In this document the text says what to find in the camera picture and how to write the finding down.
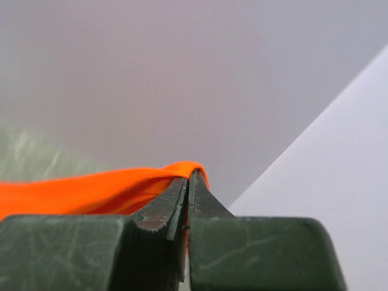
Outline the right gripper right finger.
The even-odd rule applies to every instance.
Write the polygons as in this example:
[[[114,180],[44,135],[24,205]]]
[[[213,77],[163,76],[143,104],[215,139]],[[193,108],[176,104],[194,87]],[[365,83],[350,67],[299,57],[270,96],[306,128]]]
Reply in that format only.
[[[189,182],[192,290],[346,290],[331,237],[316,219],[235,216],[195,170]]]

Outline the orange t-shirt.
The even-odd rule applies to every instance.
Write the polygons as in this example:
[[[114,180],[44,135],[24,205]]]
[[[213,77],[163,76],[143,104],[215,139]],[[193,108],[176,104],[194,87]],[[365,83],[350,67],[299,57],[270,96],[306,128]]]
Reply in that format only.
[[[1,181],[1,218],[10,215],[131,215],[154,200],[176,178],[190,178],[198,162],[163,168],[131,168],[34,182]]]

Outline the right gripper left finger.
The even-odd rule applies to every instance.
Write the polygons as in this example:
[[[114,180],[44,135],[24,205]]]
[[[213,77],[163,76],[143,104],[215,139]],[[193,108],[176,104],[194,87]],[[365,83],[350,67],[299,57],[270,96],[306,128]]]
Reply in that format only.
[[[132,215],[12,215],[1,222],[2,290],[178,290],[189,182]]]

